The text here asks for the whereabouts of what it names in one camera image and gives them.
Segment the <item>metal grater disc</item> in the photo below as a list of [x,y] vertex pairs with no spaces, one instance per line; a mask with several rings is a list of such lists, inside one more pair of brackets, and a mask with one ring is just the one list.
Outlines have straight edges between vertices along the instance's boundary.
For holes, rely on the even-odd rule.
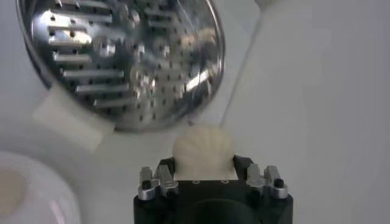
[[212,0],[17,0],[27,50],[42,80],[141,131],[205,105],[224,70]]

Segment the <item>white countertop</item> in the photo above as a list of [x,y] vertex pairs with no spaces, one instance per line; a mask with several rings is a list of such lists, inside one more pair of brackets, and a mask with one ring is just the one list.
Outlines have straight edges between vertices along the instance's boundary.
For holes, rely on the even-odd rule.
[[[247,62],[226,116],[219,117],[222,126],[233,134],[239,155],[260,167],[278,166],[295,199],[295,223],[387,223],[389,4],[274,1],[250,54],[228,52],[229,60]],[[9,11],[0,13],[1,150],[55,169],[79,197],[83,223],[133,223],[140,168],[171,155],[174,132],[115,134],[90,154],[34,123],[31,115],[47,90],[26,55],[17,18],[10,16],[14,0],[0,6]],[[240,41],[240,32],[233,33],[231,41]]]

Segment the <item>scallop-shaped white object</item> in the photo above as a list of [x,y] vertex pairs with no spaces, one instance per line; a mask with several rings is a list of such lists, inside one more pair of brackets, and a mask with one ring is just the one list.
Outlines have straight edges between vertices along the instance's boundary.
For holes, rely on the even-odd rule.
[[233,140],[217,127],[195,126],[176,139],[176,180],[235,180]]

